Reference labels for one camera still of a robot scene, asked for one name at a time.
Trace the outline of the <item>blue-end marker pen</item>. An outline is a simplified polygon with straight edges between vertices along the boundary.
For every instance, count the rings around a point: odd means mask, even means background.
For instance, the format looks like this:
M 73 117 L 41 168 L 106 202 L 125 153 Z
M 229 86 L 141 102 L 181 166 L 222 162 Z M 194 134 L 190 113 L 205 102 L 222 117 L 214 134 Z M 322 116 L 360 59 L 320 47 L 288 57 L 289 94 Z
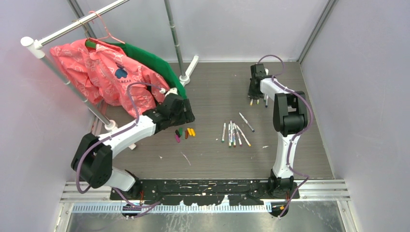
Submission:
M 255 132 L 255 129 L 252 127 L 252 125 L 250 125 L 249 121 L 244 117 L 244 115 L 243 115 L 241 112 L 239 112 L 239 115 L 240 115 L 240 117 L 243 119 L 243 121 L 245 122 L 245 124 L 249 127 L 249 129 L 250 129 L 252 132 Z

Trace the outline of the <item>yellow pen cap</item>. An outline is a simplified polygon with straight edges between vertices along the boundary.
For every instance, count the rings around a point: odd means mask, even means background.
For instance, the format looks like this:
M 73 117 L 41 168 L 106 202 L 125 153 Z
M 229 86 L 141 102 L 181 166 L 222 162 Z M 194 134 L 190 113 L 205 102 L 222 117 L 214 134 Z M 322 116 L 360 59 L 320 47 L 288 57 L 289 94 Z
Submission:
M 192 129 L 192 128 L 190 128 L 190 131 L 191 131 L 191 135 L 192 135 L 193 137 L 195 137 L 195 136 L 196 136 L 195 130 Z

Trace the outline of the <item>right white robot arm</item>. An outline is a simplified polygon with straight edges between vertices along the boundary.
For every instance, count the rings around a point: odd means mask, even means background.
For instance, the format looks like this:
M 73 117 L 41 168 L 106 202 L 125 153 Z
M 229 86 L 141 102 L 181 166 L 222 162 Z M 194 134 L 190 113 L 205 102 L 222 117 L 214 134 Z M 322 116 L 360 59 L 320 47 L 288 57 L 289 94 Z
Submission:
M 291 90 L 277 78 L 266 73 L 262 63 L 250 66 L 249 98 L 269 97 L 273 100 L 273 126 L 278 134 L 276 160 L 271 169 L 267 188 L 276 199 L 296 187 L 293 162 L 301 132 L 308 126 L 305 93 Z

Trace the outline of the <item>green-end marker pen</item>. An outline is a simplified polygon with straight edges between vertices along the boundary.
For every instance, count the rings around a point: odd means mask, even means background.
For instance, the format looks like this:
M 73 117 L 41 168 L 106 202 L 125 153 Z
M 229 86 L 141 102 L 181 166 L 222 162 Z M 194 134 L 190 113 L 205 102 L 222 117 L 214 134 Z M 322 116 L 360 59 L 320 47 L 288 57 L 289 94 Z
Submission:
M 226 122 L 223 123 L 222 134 L 221 134 L 221 142 L 225 142 L 225 134 L 226 134 Z

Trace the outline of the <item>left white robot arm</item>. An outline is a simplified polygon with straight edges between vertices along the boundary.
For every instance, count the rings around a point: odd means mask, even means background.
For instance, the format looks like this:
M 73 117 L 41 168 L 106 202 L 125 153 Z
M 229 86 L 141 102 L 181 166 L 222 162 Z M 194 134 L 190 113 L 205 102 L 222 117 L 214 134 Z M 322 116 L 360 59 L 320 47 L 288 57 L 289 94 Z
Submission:
M 71 162 L 76 180 L 83 179 L 91 188 L 109 186 L 121 190 L 130 200 L 139 197 L 141 186 L 130 172 L 113 167 L 113 159 L 132 144 L 169 127 L 191 123 L 195 116 L 189 99 L 170 93 L 164 102 L 149 109 L 138 119 L 119 129 L 96 136 L 83 136 Z

